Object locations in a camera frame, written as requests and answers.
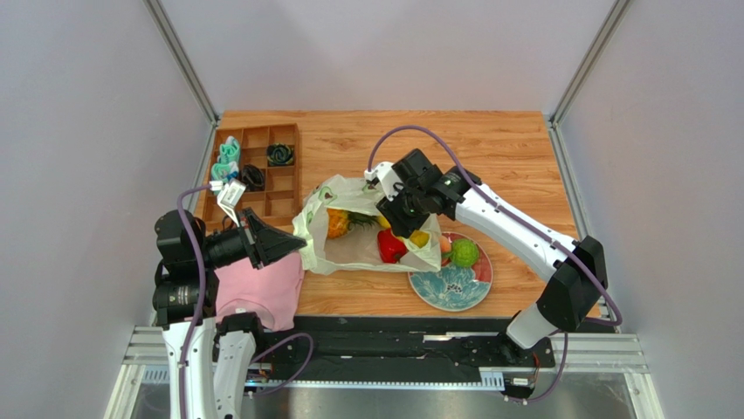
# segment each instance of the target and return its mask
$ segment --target pineapple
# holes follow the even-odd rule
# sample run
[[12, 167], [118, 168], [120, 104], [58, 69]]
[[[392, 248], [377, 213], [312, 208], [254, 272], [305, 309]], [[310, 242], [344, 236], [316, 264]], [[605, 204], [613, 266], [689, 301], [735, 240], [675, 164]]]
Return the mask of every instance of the pineapple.
[[345, 209], [328, 209], [328, 238], [346, 236], [355, 225], [367, 226], [377, 223], [375, 216], [368, 216]]

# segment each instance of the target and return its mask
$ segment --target flower pattern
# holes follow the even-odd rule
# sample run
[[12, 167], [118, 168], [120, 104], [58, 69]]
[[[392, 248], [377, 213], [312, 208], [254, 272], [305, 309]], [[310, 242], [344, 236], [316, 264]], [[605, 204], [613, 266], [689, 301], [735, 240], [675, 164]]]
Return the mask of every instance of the flower pattern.
[[448, 264], [439, 272], [412, 273], [410, 283], [424, 301], [448, 312], [477, 305], [491, 289], [491, 282], [478, 281], [473, 269], [454, 264]]

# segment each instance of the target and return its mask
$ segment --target floral plate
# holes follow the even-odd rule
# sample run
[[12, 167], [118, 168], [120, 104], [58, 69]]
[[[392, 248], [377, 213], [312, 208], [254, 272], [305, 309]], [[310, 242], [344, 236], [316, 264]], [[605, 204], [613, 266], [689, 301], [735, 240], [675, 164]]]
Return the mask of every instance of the floral plate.
[[[450, 241], [467, 238], [459, 233], [442, 233]], [[408, 278], [413, 291], [430, 306], [446, 312], [462, 312], [483, 301], [491, 290], [493, 267], [488, 255], [476, 243], [480, 257], [471, 268], [443, 264], [439, 272], [410, 272]]]

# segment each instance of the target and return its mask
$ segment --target white bag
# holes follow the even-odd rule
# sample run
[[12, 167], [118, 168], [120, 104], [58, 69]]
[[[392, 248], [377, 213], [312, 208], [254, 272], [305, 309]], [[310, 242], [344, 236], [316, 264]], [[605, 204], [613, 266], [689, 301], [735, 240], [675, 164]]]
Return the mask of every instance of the white bag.
[[421, 227], [429, 233], [429, 243], [418, 248], [410, 240], [404, 240], [408, 253], [397, 264], [385, 264], [377, 249], [378, 225], [358, 226], [346, 236], [327, 240], [329, 216], [327, 209], [349, 210], [379, 216], [375, 205], [384, 197], [381, 190], [370, 188], [362, 178], [348, 179], [336, 175], [323, 182], [310, 196], [305, 198], [305, 208], [292, 224], [294, 235], [307, 240], [300, 249], [304, 269], [328, 275], [335, 271], [386, 271], [417, 272], [439, 271], [442, 254], [439, 249], [439, 222], [431, 215]]

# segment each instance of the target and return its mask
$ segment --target red bell pepper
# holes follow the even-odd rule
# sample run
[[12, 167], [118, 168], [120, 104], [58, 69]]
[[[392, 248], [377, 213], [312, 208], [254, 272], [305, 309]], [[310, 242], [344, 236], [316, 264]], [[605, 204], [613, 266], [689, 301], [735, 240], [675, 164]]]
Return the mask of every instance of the red bell pepper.
[[408, 253], [405, 243], [393, 236], [391, 229], [377, 233], [377, 249], [380, 250], [380, 259], [386, 264], [396, 264]]

